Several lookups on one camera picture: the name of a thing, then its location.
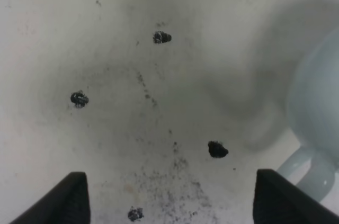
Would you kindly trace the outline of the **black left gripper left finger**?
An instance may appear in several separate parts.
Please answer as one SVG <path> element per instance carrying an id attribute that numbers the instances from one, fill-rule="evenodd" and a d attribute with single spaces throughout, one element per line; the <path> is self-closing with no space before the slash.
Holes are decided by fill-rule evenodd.
<path id="1" fill-rule="evenodd" d="M 90 223 L 87 176 L 71 172 L 12 223 Z"/>

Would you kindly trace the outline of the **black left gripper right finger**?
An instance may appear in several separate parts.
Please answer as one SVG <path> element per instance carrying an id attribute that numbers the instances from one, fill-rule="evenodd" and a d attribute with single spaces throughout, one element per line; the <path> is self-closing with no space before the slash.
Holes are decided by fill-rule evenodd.
<path id="1" fill-rule="evenodd" d="M 259 169 L 253 201 L 254 223 L 338 223 L 338 216 L 276 171 Z"/>

